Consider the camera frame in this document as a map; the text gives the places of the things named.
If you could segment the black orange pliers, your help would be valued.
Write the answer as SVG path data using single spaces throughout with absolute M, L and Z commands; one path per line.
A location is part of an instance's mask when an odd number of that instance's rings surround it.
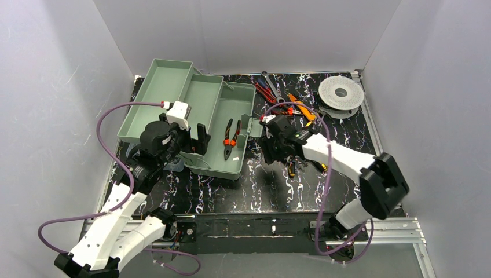
M 242 126 L 241 120 L 238 120 L 237 125 L 236 125 L 236 130 L 233 133 L 233 137 L 231 137 L 230 136 L 230 130 L 232 128 L 232 123 L 233 123 L 233 119 L 230 118 L 228 121 L 228 124 L 226 126 L 226 130 L 225 130 L 225 138 L 223 141 L 223 144 L 224 144 L 224 155 L 223 156 L 224 156 L 225 160 L 229 159 L 230 154 L 232 153 L 232 149 L 236 146 L 237 138 L 240 134 L 241 126 Z

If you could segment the black long nose pliers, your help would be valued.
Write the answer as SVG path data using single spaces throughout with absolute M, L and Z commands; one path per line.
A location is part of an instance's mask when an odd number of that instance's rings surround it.
M 308 163 L 299 156 L 290 155 L 286 158 L 286 167 L 289 178 L 294 178 L 298 170 L 303 170 Z

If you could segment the grey green tool box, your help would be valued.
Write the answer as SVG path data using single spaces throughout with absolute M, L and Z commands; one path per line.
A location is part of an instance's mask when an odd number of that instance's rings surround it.
M 248 138 L 259 137 L 262 127 L 253 117 L 256 88 L 252 84 L 226 82 L 223 77 L 203 75 L 190 61 L 154 59 L 135 95 L 138 103 L 130 107 L 119 131 L 121 141 L 138 144 L 145 126 L 158 119 L 162 109 L 143 106 L 143 102 L 182 101 L 190 107 L 188 123 L 192 137 L 197 137 L 198 123 L 205 125 L 211 141 L 205 155 L 185 154 L 181 157 L 192 173 L 237 180 L 242 170 Z M 237 144 L 228 160 L 224 159 L 225 130 L 233 119 L 230 136 L 241 120 Z

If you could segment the black yellow screwdriver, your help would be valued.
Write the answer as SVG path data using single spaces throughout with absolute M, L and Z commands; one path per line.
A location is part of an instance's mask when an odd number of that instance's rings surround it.
M 323 163 L 312 161 L 311 164 L 321 173 L 324 173 L 328 170 L 328 167 Z

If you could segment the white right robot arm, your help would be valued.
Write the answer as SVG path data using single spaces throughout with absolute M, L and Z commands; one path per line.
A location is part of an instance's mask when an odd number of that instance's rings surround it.
M 371 219 L 385 219 L 409 193 L 395 159 L 362 153 L 330 141 L 312 127 L 297 129 L 284 115 L 262 119 L 259 144 L 267 164 L 290 156 L 325 164 L 351 179 L 360 188 L 358 198 L 330 217 L 327 228 L 342 235 Z

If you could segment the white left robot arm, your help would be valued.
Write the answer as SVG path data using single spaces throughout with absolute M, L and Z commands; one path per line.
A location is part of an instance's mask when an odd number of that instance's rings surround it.
M 211 136 L 204 124 L 197 124 L 197 138 L 190 130 L 165 118 L 146 125 L 140 144 L 117 168 L 115 185 L 104 204 L 106 213 L 96 217 L 80 242 L 59 253 L 54 265 L 69 277 L 118 277 L 124 266 L 176 225 L 169 210 L 156 208 L 146 214 L 138 227 L 120 234 L 133 212 L 149 195 L 163 175 L 163 169 L 181 152 L 204 155 Z

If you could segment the grey combination wrench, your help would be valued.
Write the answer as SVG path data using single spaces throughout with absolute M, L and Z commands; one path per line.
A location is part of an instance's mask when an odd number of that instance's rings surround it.
M 285 99 L 281 96 L 281 94 L 277 91 L 275 85 L 269 77 L 269 74 L 266 71 L 262 71 L 261 75 L 263 76 L 264 83 L 269 91 L 271 91 L 272 95 L 276 99 L 277 103 L 284 103 Z

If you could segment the red black utility knife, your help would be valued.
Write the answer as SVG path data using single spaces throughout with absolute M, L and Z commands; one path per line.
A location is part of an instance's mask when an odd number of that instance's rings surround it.
M 258 82 L 254 83 L 254 86 L 256 88 L 256 91 L 265 99 L 265 101 L 270 104 L 274 105 L 277 103 L 276 98 L 272 93 L 268 90 L 266 90 L 263 86 L 261 86 Z

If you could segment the blue red small screwdriver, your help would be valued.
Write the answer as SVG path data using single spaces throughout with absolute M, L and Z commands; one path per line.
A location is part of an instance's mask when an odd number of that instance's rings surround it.
M 264 92 L 264 95 L 266 95 L 268 99 L 271 99 L 271 102 L 275 103 L 276 97 L 274 96 L 266 81 L 263 78 L 258 78 L 257 83 L 261 87 L 261 90 Z

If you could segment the white filament spool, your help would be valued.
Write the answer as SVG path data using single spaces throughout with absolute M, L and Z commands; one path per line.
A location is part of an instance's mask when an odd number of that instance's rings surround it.
M 331 76 L 319 84 L 318 106 L 321 112 L 334 119 L 347 119 L 355 115 L 364 102 L 362 87 L 344 76 Z

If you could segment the red handled cutter pliers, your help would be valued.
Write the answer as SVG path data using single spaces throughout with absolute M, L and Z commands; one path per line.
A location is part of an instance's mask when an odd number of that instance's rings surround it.
M 275 107 L 270 112 L 273 115 L 285 115 L 285 116 L 295 116 L 302 115 L 302 113 L 293 107 Z

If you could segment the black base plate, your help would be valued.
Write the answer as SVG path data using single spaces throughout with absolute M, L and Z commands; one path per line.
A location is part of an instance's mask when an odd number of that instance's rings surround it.
M 313 229 L 317 213 L 239 213 L 177 215 L 177 239 L 158 240 L 198 254 L 317 253 Z

